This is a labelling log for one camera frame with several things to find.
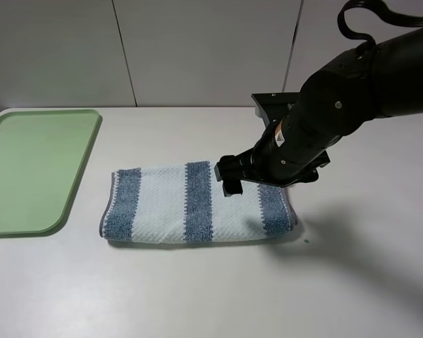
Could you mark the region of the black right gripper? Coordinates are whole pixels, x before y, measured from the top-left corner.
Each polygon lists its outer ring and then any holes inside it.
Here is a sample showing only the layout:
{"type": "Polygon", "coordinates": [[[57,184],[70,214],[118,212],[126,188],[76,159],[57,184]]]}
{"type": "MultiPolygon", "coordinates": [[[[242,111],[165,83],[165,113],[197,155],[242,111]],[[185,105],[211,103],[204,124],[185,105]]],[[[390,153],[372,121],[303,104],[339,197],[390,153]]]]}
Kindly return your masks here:
{"type": "Polygon", "coordinates": [[[319,178],[318,168],[330,163],[324,151],[304,168],[279,157],[256,156],[249,149],[236,156],[221,157],[214,167],[216,179],[222,183],[224,196],[243,193],[243,182],[273,187],[289,187],[297,183],[311,183],[319,178]]]}

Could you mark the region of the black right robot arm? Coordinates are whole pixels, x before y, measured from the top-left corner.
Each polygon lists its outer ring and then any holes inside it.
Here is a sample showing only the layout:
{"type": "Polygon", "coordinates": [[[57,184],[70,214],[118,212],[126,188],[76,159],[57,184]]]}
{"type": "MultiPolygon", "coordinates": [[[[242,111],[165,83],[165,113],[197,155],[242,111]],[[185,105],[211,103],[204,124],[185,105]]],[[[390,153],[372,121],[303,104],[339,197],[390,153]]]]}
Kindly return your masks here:
{"type": "Polygon", "coordinates": [[[423,113],[423,28],[363,52],[343,52],[298,92],[252,98],[266,129],[251,149],[216,164],[226,196],[241,194],[244,181],[314,182],[330,161],[327,149],[363,123],[423,113]]]}

